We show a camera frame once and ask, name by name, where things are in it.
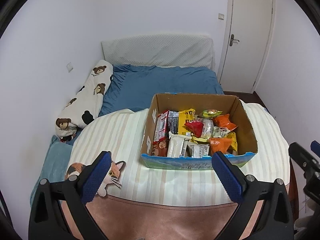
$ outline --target rolled blanket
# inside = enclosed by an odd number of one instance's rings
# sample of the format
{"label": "rolled blanket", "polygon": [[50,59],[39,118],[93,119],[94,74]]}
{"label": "rolled blanket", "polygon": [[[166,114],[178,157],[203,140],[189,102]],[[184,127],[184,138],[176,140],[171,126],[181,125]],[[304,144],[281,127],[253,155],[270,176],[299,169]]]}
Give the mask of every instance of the rolled blanket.
{"label": "rolled blanket", "polygon": [[59,114],[55,123],[56,135],[59,138],[74,135],[77,127],[83,129],[98,117],[103,96],[112,81],[112,74],[113,66],[100,60],[80,91]]}

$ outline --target white wall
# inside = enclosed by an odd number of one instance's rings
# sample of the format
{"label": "white wall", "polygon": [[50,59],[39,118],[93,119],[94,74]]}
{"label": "white wall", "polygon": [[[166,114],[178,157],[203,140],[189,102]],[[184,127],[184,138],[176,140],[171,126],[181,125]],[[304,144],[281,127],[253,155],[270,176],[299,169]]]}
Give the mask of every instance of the white wall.
{"label": "white wall", "polygon": [[0,189],[23,239],[55,119],[103,58],[97,5],[28,0],[0,39]]}
{"label": "white wall", "polygon": [[[320,142],[320,36],[294,0],[276,0],[272,41],[256,92],[277,120],[288,143],[298,142],[310,151]],[[300,216],[305,179],[295,164]]]}
{"label": "white wall", "polygon": [[228,0],[101,0],[103,39],[149,33],[200,33],[212,37],[218,72]]}

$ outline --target brown leather mat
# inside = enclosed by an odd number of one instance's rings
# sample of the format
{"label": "brown leather mat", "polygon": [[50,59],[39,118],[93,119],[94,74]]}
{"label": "brown leather mat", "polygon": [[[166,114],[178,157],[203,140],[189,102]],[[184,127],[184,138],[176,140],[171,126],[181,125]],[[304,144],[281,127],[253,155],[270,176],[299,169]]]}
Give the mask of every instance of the brown leather mat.
{"label": "brown leather mat", "polygon": [[[262,201],[244,231],[247,237],[259,215]],[[96,196],[87,208],[110,240],[208,240],[221,231],[236,208],[235,203],[207,207],[171,207],[140,203],[113,196]],[[63,201],[62,209],[73,235],[83,239]]]}

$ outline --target screw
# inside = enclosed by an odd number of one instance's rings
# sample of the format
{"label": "screw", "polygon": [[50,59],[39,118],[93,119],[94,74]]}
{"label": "screw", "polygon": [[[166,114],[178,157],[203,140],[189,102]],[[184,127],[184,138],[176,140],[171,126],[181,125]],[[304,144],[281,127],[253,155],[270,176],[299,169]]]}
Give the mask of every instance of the screw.
{"label": "screw", "polygon": [[71,175],[68,179],[69,179],[70,181],[75,181],[77,178],[78,178],[77,175]]}
{"label": "screw", "polygon": [[247,175],[247,180],[248,181],[254,181],[255,180],[255,177],[253,175]]}
{"label": "screw", "polygon": [[283,182],[282,179],[277,179],[277,183],[278,183],[279,185],[282,185],[284,182]]}
{"label": "screw", "polygon": [[44,185],[44,184],[46,184],[47,183],[47,179],[41,179],[41,181],[40,181],[40,184],[41,185]]}

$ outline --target striped sheet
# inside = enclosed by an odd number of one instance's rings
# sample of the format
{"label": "striped sheet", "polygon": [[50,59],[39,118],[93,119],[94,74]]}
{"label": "striped sheet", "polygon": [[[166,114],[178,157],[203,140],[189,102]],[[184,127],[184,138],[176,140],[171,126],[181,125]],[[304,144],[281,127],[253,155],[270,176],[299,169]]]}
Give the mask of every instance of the striped sheet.
{"label": "striped sheet", "polygon": [[[288,144],[273,117],[258,104],[245,104],[252,123],[258,154],[241,168],[262,181],[282,178],[289,183]],[[109,185],[109,195],[139,202],[169,206],[208,206],[231,202],[214,171],[149,169],[140,158],[140,147],[148,109],[120,110],[97,118],[76,140],[69,165],[89,165],[102,150],[112,152],[116,162],[126,161],[120,176],[121,189]]]}

